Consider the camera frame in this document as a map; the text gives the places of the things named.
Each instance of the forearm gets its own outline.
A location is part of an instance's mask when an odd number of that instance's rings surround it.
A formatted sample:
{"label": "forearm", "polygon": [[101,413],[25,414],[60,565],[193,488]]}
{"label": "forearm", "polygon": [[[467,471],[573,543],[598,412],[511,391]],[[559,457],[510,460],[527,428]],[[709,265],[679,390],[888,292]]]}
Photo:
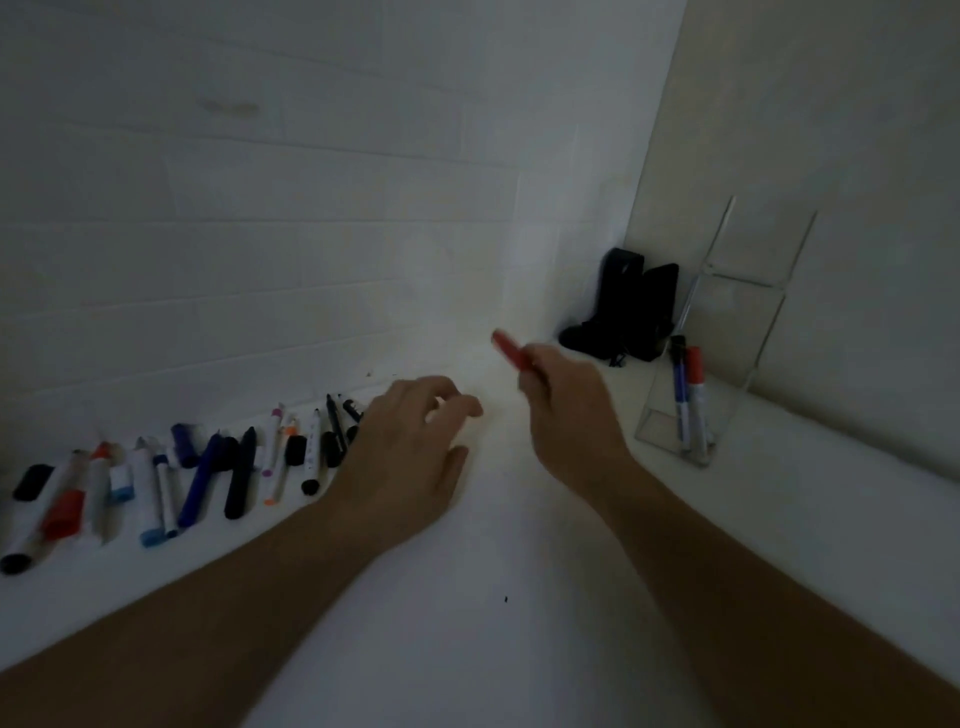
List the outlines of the forearm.
{"label": "forearm", "polygon": [[960,725],[960,693],[753,554],[636,464],[596,507],[730,725]]}
{"label": "forearm", "polygon": [[235,725],[373,556],[325,497],[0,674],[4,721]]}

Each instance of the white paint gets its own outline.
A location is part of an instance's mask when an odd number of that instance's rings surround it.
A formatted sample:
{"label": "white paint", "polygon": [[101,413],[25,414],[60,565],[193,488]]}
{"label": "white paint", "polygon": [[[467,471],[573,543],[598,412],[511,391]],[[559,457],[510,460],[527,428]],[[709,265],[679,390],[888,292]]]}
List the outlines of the white paint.
{"label": "white paint", "polygon": [[758,392],[955,480],[958,23],[934,0],[691,3],[628,235],[688,280],[736,195],[718,267],[777,282],[819,210]]}
{"label": "white paint", "polygon": [[[513,371],[486,347],[448,373],[486,407],[462,437],[472,455],[451,512],[350,586],[246,724],[716,724],[613,535],[537,463]],[[653,366],[603,373],[629,433]],[[960,684],[960,496],[948,482],[752,396],[705,470],[628,442],[734,537]],[[218,477],[202,522],[159,548],[140,548],[125,517],[105,547],[59,546],[0,580],[0,667],[306,502],[288,489],[228,522]]]}
{"label": "white paint", "polygon": [[585,317],[683,9],[6,3],[0,466]]}

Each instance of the left hand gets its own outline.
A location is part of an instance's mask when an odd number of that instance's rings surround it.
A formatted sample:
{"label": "left hand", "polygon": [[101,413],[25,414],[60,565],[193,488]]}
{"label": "left hand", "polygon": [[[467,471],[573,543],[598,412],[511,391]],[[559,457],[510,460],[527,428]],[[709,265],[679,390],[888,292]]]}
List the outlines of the left hand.
{"label": "left hand", "polygon": [[395,381],[371,402],[330,484],[341,525],[382,553],[438,519],[468,455],[450,444],[467,417],[482,414],[480,400],[460,394],[446,376]]}

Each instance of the white wall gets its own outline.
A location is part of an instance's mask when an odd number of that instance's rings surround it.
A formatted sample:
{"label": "white wall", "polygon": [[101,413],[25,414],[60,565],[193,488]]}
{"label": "white wall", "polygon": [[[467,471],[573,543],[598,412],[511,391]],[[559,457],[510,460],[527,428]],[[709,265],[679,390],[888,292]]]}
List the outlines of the white wall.
{"label": "white wall", "polygon": [[737,195],[721,245],[776,279],[819,210],[758,392],[956,480],[958,24],[940,0],[691,1],[628,234],[689,273]]}
{"label": "white wall", "polygon": [[424,368],[591,303],[683,0],[0,10],[9,463]]}

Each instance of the black bag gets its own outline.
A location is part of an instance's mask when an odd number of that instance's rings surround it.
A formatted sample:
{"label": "black bag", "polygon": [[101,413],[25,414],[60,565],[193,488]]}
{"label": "black bag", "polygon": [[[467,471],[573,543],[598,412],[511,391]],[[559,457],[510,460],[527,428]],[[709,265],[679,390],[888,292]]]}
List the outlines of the black bag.
{"label": "black bag", "polygon": [[673,330],[679,273],[676,263],[644,273],[643,255],[612,249],[600,270],[593,316],[561,331],[561,346],[608,360],[612,367],[621,366],[627,354],[653,361]]}

